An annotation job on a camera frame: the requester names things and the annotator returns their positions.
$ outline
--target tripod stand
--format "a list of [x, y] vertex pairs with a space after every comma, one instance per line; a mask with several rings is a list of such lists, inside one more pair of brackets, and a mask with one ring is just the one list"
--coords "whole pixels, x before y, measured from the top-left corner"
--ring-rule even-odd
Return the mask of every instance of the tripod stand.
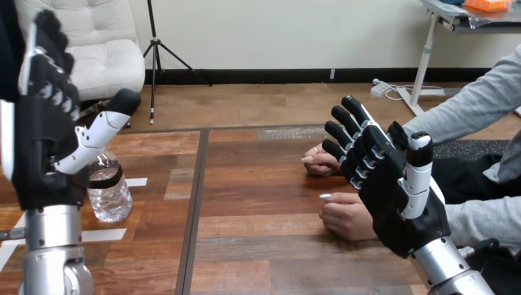
[[150, 106], [150, 124], [154, 124], [154, 95], [155, 95], [155, 89], [157, 88], [157, 85], [155, 83], [155, 66], [157, 62], [157, 74], [158, 76], [161, 75], [165, 70], [161, 68], [161, 61], [159, 60], [159, 46], [163, 47], [168, 53], [170, 53], [173, 57], [175, 57], [177, 60], [179, 60], [186, 68], [188, 68], [192, 73], [200, 76], [204, 81], [205, 84], [208, 84], [208, 86], [212, 86], [211, 82], [208, 80], [207, 77], [199, 73], [198, 71], [192, 69], [191, 66], [189, 66], [187, 63], [185, 63], [182, 59], [180, 59], [175, 53], [172, 52], [167, 46], [165, 46], [163, 43], [161, 43], [160, 39], [157, 39], [157, 36], [155, 35], [155, 23], [154, 23], [154, 13], [152, 11], [152, 1], [147, 0], [148, 3], [148, 14], [150, 15], [150, 27], [152, 28], [152, 40], [150, 40], [150, 45], [148, 46], [147, 50], [145, 51], [145, 54], [143, 55], [143, 58], [146, 57], [148, 54], [148, 51], [150, 49], [154, 48], [152, 50], [152, 97], [151, 97], [151, 106]]

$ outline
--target robotic hand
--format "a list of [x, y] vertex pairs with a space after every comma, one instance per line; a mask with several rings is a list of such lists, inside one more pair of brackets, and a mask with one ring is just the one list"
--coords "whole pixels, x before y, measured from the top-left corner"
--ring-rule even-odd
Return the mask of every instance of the robotic hand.
[[444, 198], [431, 177], [430, 136], [415, 133], [409, 142], [397, 122], [385, 133], [352, 96], [342, 106], [331, 114], [345, 129], [332, 121], [325, 126], [340, 145], [324, 140], [322, 147], [359, 190], [382, 243], [409, 259], [429, 294], [493, 294], [449, 238]]
[[[84, 265], [80, 208], [89, 177], [85, 165], [103, 151], [140, 103], [121, 90], [86, 127], [77, 127], [79, 97], [69, 75], [68, 40], [51, 11], [29, 30], [20, 97], [1, 102], [2, 169], [26, 213], [29, 253], [20, 294], [92, 294]], [[1, 240], [20, 235], [0, 235]]]

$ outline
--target plastic bottle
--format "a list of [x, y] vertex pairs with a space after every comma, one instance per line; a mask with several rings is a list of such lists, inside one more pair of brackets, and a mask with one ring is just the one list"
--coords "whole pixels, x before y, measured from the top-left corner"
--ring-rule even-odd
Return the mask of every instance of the plastic bottle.
[[90, 162], [88, 172], [88, 196], [96, 217], [105, 222], [127, 218], [132, 209], [132, 196], [116, 155], [105, 150]]

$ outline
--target black baseboard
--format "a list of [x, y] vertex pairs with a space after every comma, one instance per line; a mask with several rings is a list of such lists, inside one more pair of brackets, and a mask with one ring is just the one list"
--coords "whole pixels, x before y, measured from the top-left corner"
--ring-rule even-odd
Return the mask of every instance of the black baseboard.
[[[472, 82], [490, 68], [429, 68], [425, 82]], [[411, 82], [417, 68], [335, 69], [199, 69], [213, 84], [296, 84], [296, 83], [371, 83], [374, 78], [385, 82]], [[156, 77], [156, 84], [197, 85], [204, 79], [188, 69], [166, 69]], [[152, 70], [147, 69], [145, 84], [152, 83]]]

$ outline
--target white wall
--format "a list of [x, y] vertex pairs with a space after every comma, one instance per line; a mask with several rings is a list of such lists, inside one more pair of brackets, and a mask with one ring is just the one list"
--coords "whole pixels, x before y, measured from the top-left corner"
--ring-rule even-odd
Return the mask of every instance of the white wall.
[[[146, 0], [129, 0], [142, 51]], [[158, 37], [193, 68], [414, 68], [428, 32], [419, 0], [152, 0]], [[491, 67], [520, 35], [438, 27], [430, 66]], [[184, 68], [164, 50], [165, 69]], [[152, 55], [147, 56], [151, 68]]]

